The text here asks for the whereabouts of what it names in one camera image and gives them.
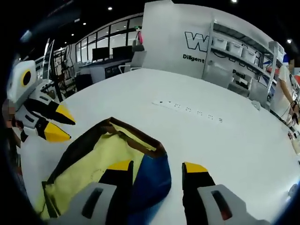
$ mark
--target yellow cloth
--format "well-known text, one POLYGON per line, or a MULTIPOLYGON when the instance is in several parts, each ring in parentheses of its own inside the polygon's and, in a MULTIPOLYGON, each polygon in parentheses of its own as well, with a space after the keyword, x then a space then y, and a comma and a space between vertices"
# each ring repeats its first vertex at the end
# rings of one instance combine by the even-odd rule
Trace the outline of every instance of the yellow cloth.
MULTIPOLYGON (((156 150, 153 146, 140 140, 126 129, 114 124, 112 125, 117 131, 123 132, 147 149, 156 150)), ((131 148, 127 142, 118 135, 106 133, 100 137, 90 153, 66 169, 56 178, 54 184, 46 185, 45 191, 62 214, 68 209, 71 199, 89 183, 98 182, 105 170, 112 164, 125 160, 133 160, 134 182, 143 156, 143 153, 131 148)), ((46 219, 49 218, 49 214, 44 202, 45 198, 42 197, 35 208, 38 212, 43 211, 41 218, 46 219)))

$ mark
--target metal rack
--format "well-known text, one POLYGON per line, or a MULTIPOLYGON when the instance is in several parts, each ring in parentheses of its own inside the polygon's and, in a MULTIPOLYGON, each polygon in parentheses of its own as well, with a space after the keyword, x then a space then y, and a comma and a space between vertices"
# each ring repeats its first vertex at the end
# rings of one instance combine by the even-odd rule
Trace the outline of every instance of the metal rack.
POLYGON ((265 100, 267 102, 267 97, 268 94, 270 92, 272 83, 277 83, 276 80, 274 80, 274 75, 275 75, 275 69, 276 66, 278 68, 280 68, 282 66, 282 63, 277 59, 277 50, 275 49, 274 52, 272 52, 269 48, 266 48, 265 46, 263 46, 261 43, 259 43, 258 41, 246 36, 245 34, 227 26, 227 25, 223 25, 220 22, 217 22, 216 20, 212 20, 211 24, 210 24, 210 33, 209 33, 209 45, 208 45, 208 50, 207 50, 207 55, 206 55, 206 60, 205 60, 205 64, 204 64, 204 72, 203 74, 205 74, 208 63, 210 62, 210 55, 211 52, 218 52, 221 53, 225 56, 228 56, 230 58, 233 58, 237 61, 242 62, 243 64, 251 67, 253 70, 255 70, 257 72, 257 74, 263 75, 267 78, 269 78, 269 82, 267 85, 267 90, 266 90, 266 96, 265 96, 265 100), (229 36, 231 38, 234 38, 238 41, 241 41, 243 43, 245 43, 246 45, 256 49, 257 51, 260 52, 261 56, 262 56, 262 60, 260 62, 260 64, 257 66, 251 62, 248 62, 247 60, 245 60, 244 58, 235 55, 233 53, 231 53, 230 51, 227 50, 223 50, 220 48, 216 48, 214 46, 212 46, 212 38, 213 36, 215 36, 215 34, 221 33, 223 35, 229 36), (268 72, 263 70, 263 59, 264 57, 268 58, 269 60, 272 61, 272 71, 269 74, 268 72))

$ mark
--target power strip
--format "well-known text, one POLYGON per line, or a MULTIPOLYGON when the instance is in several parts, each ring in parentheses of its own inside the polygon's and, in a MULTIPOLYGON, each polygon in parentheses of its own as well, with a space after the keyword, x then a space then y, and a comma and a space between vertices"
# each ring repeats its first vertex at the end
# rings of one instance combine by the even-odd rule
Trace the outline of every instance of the power strip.
POLYGON ((216 123, 224 123, 224 120, 221 117, 214 116, 209 113, 205 113, 202 110, 194 109, 189 106, 184 106, 180 103, 175 103, 172 101, 164 101, 164 100, 155 100, 152 102, 154 105, 162 106, 168 109, 172 109, 181 113, 188 113, 193 116, 197 116, 198 118, 213 121, 216 123))

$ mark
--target white desk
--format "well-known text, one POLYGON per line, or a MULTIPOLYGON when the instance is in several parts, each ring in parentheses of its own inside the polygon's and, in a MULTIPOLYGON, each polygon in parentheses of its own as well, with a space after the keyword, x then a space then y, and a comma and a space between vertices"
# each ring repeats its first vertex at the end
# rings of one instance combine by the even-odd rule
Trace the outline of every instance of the white desk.
MULTIPOLYGON (((64 101, 76 120, 62 129, 72 139, 111 116, 165 147, 172 188, 152 224, 186 224, 182 205, 184 161, 201 164, 216 184, 224 184, 247 204, 257 219, 272 221, 300 178, 297 156, 287 128, 266 110, 229 90, 192 77, 139 69, 96 83, 64 101), (168 100, 221 117, 223 123, 152 104, 168 100)), ((32 203, 69 145, 30 137, 22 145, 22 169, 32 203)))

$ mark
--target computer monitor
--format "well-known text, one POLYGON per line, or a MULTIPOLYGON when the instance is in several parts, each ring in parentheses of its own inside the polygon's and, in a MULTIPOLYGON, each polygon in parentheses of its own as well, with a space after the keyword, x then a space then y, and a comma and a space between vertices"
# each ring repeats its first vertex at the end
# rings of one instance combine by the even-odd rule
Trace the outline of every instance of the computer monitor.
POLYGON ((93 60, 100 60, 106 58, 109 58, 109 47, 93 49, 93 60))
POLYGON ((122 46, 112 49, 114 59, 131 59, 133 57, 132 46, 122 46))

